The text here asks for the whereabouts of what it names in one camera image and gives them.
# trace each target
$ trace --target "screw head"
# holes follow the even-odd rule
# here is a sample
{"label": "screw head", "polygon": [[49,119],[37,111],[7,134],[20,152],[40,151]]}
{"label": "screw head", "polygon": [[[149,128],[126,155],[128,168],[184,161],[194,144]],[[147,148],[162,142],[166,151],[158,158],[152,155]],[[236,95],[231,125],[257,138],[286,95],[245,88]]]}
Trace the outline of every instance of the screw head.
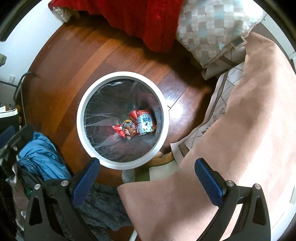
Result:
{"label": "screw head", "polygon": [[234,182],[231,180],[226,181],[226,184],[227,186],[230,186],[230,187],[234,186]]}
{"label": "screw head", "polygon": [[40,184],[36,184],[36,185],[34,186],[34,189],[35,189],[35,190],[38,190],[40,187],[41,187]]}
{"label": "screw head", "polygon": [[258,189],[258,190],[260,190],[261,189],[261,186],[258,183],[256,183],[255,184],[255,188]]}
{"label": "screw head", "polygon": [[68,180],[64,180],[64,181],[61,182],[61,185],[63,187],[67,186],[68,184],[69,184]]}

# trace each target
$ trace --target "trash can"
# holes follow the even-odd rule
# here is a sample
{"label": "trash can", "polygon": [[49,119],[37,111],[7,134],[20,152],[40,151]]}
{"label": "trash can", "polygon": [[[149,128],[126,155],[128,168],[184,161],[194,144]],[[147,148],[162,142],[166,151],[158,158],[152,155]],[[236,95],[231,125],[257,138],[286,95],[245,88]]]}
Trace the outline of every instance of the trash can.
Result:
{"label": "trash can", "polygon": [[[132,138],[120,136],[114,126],[129,119],[134,110],[148,109],[156,129]],[[77,112],[80,142],[103,166],[125,170],[148,162],[162,147],[169,128],[169,112],[159,88],[133,72],[115,72],[93,83]]]}

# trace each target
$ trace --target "power cord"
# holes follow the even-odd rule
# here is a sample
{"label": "power cord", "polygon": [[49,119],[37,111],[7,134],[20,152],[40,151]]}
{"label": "power cord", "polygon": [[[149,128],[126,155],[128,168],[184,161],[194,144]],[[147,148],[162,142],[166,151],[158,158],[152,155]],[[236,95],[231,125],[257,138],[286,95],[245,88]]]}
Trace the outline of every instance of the power cord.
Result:
{"label": "power cord", "polygon": [[24,73],[22,75],[22,77],[20,78],[20,81],[19,81],[19,83],[18,83],[18,85],[17,85],[17,87],[15,89],[15,93],[13,95],[13,101],[14,101],[14,103],[16,105],[16,95],[17,95],[17,92],[18,92],[18,88],[20,88],[20,98],[21,98],[21,102],[22,102],[22,112],[24,114],[25,124],[27,124],[27,120],[26,120],[26,115],[25,115],[24,102],[23,102],[23,99],[22,99],[22,80],[28,74],[31,74],[31,75],[35,76],[35,73],[31,72],[31,71],[28,71],[28,72]]}

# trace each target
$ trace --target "pink towel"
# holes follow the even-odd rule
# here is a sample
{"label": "pink towel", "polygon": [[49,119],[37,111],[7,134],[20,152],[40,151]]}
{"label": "pink towel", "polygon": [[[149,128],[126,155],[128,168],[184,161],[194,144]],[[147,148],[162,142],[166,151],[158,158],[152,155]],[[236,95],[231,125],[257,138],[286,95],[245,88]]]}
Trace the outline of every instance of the pink towel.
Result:
{"label": "pink towel", "polygon": [[[250,33],[244,74],[224,116],[195,143],[175,174],[165,180],[118,187],[142,241],[197,240],[213,218],[213,206],[194,172],[203,157],[225,180],[259,183],[271,224],[275,204],[295,168],[296,76],[278,46]],[[237,212],[224,238],[234,227]]]}

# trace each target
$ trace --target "wall outlet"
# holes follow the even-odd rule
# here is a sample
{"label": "wall outlet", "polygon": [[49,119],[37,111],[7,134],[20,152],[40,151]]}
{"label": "wall outlet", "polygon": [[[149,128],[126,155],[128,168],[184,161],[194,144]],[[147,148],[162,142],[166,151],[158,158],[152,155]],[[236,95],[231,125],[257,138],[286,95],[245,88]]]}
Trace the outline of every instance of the wall outlet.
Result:
{"label": "wall outlet", "polygon": [[9,79],[8,79],[8,83],[13,84],[14,80],[15,80],[15,76],[10,75],[10,76],[9,76]]}

